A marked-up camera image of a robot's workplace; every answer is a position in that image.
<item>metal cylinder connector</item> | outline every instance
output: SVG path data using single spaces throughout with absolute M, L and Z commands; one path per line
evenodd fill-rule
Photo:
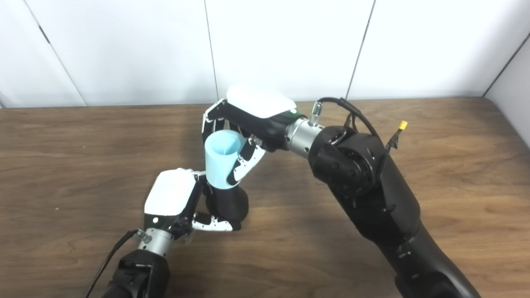
M 299 118 L 287 128 L 285 137 L 287 149 L 303 158 L 309 156 L 309 150 L 316 136 L 324 128 L 321 125 L 312 126 L 307 118 Z
M 138 249 L 148 250 L 165 257 L 169 251 L 171 242 L 173 242 L 173 235 L 160 229 L 147 229 L 146 234 L 151 237 L 151 241 L 149 243 L 141 241 Z

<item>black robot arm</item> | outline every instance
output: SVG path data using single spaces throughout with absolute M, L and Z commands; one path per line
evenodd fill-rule
M 373 241 L 394 268 L 404 298 L 479 298 L 440 250 L 420 219 L 420 207 L 378 137 L 327 127 L 315 138 L 308 160 L 359 232 Z

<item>white wall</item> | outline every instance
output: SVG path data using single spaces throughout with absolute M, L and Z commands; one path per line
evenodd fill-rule
M 377 0 L 348 99 L 482 96 L 529 32 L 528 0 Z
M 219 95 L 236 82 L 294 100 L 346 95 L 372 0 L 207 0 Z
M 85 105 L 23 1 L 0 1 L 0 102 L 6 108 Z
M 525 42 L 486 97 L 499 107 L 530 147 L 530 41 Z
M 204 2 L 28 0 L 90 106 L 214 102 Z
M 27 2 L 31 11 L 0 1 L 7 107 L 214 102 L 215 79 L 221 97 L 237 82 L 295 100 L 343 97 L 373 3 Z M 528 0 L 377 0 L 349 99 L 482 95 L 529 15 Z

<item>light blue cup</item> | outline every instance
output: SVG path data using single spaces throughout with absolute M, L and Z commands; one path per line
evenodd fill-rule
M 245 144 L 245 138 L 233 130 L 219 130 L 211 134 L 204 143 L 206 155 L 206 179 L 215 188 L 229 189 L 226 178 Z

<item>black cylinder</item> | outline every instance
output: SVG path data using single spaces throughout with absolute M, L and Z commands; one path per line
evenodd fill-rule
M 249 213 L 249 197 L 236 185 L 229 189 L 212 187 L 213 193 L 206 198 L 210 213 L 225 220 L 241 222 Z

